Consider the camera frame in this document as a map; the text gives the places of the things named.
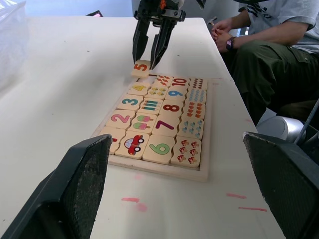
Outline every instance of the white table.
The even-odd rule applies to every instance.
[[[28,20],[28,58],[0,98],[0,235],[67,149],[90,137],[131,80],[136,23],[133,18]],[[150,59],[157,31],[150,28],[143,59]],[[242,142],[244,131],[256,129],[202,19],[175,27],[154,71],[224,79],[215,96],[209,182],[108,166],[91,238],[283,239]],[[139,198],[147,210],[121,201],[124,197]]]

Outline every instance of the robotic arm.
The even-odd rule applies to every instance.
[[[197,0],[201,8],[204,8],[206,0]],[[142,57],[149,37],[147,32],[150,22],[160,27],[159,34],[155,35],[151,52],[151,69],[160,62],[164,55],[171,32],[178,21],[184,21],[186,13],[179,10],[184,0],[141,0],[134,17],[138,20],[133,37],[134,63]]]

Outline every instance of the orange number 5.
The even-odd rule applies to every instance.
[[[144,64],[141,64],[141,65],[135,64],[134,69],[140,70],[142,67],[143,67],[142,71],[146,71],[148,68],[148,66]]]

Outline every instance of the wooden puzzle board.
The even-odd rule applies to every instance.
[[[105,128],[105,125],[110,120],[111,116],[114,116],[114,111],[117,112],[117,106],[121,103],[122,99],[124,99],[127,94],[130,94],[130,90],[132,89],[133,85],[140,85],[140,84],[147,84],[149,83],[152,85],[154,83],[154,80],[156,78],[156,75],[150,75],[147,78],[132,78],[132,83],[124,90],[124,93],[119,97],[118,101],[114,104],[111,111],[105,116],[105,118],[102,120],[100,125],[97,127],[97,129],[92,134],[92,137],[98,136],[103,128]],[[211,160],[210,158],[210,132],[211,132],[211,114],[212,114],[212,105],[213,105],[213,97],[214,97],[214,79],[207,79],[207,98],[206,98],[206,111],[204,116],[204,132],[202,135],[202,147],[201,147],[201,153],[200,153],[200,165],[196,168],[190,168],[190,167],[183,167],[182,165],[174,165],[174,164],[159,164],[155,162],[150,161],[144,161],[144,160],[138,160],[123,156],[117,156],[117,155],[109,155],[109,164],[146,171],[146,172],[152,172],[152,173],[158,173],[162,175],[168,175],[173,176],[177,178],[184,178],[194,181],[200,181],[200,182],[206,182],[208,180],[208,174],[209,174],[209,162]]]

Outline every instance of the gray t-shirt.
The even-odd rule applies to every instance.
[[[239,11],[248,10],[249,35],[277,26],[287,20],[309,24],[308,31],[295,48],[319,54],[319,0],[269,0],[239,4]]]

